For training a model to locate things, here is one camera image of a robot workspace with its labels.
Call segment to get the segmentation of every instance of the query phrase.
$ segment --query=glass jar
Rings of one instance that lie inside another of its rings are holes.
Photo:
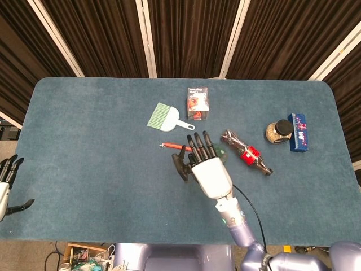
[[[272,144],[288,141],[293,132],[293,125],[288,120],[279,120],[267,126],[266,137]]]

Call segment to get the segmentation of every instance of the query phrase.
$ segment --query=product packaging box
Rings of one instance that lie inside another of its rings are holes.
[[[290,151],[308,151],[309,137],[307,135],[306,118],[304,114],[292,113],[288,116],[288,120],[293,124],[293,133],[289,140]]]
[[[188,88],[188,119],[205,120],[209,112],[208,88]]]

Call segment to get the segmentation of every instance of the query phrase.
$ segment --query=black jar lid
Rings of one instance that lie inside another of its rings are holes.
[[[288,120],[279,120],[275,125],[276,132],[281,136],[288,136],[293,132],[293,125]]]

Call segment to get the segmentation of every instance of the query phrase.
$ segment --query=red bottle label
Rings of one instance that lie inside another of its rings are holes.
[[[259,151],[257,151],[253,146],[249,146],[241,155],[241,159],[248,165],[251,165],[259,157],[259,155]]]

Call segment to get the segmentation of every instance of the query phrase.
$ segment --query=floor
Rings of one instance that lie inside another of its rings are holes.
[[[0,161],[15,153],[16,144],[16,141],[0,141]],[[61,252],[64,252],[65,246],[66,242],[58,242],[58,249]],[[268,250],[271,255],[276,255],[283,251],[283,247],[270,246]],[[55,251],[55,241],[0,241],[1,270],[43,270],[45,258],[52,251]],[[235,247],[236,266],[240,266],[245,253],[245,248]],[[309,252],[309,255],[315,255],[331,266],[331,261],[325,252],[315,250]],[[47,262],[47,270],[56,271],[57,262],[58,257],[55,254],[51,255]]]

